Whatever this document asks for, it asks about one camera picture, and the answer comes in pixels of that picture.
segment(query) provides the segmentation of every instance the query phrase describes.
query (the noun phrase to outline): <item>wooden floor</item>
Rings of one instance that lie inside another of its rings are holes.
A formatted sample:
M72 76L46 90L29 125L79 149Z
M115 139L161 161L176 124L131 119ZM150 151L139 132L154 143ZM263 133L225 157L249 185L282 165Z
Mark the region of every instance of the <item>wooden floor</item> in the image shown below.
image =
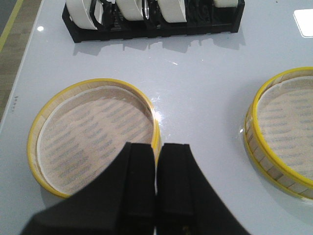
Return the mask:
M41 0L24 0L0 52L0 120L34 24Z

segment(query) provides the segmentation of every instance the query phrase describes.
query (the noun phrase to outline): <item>black plastic holder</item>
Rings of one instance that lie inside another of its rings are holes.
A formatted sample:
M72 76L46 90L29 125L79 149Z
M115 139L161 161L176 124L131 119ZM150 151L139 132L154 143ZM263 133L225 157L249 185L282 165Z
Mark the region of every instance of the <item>black plastic holder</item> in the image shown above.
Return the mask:
M72 20L65 5L62 19L75 43L82 41L108 41L111 39L155 38L174 35L203 35L207 33L231 32L239 30L245 1L239 0L237 7L217 8L213 0L185 0L185 23L168 23L164 20L156 0L148 0L149 17L144 11L143 21L128 21L118 6L101 0L104 14L102 24L95 21L94 7L90 15L97 30L81 29Z

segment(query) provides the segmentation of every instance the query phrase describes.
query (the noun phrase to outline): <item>white table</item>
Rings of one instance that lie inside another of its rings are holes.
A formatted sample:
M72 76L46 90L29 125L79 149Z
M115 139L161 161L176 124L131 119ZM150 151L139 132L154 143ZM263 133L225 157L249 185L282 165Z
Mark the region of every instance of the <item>white table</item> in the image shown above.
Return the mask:
M17 235L58 201L29 170L26 142L42 106L76 82L112 77L141 89L161 115L163 142L189 143L205 176L253 235L313 234L313 205L275 188L251 165L240 130L258 88L313 64L294 10L311 0L247 0L238 33L74 44L65 1L43 0L0 133L0 234Z

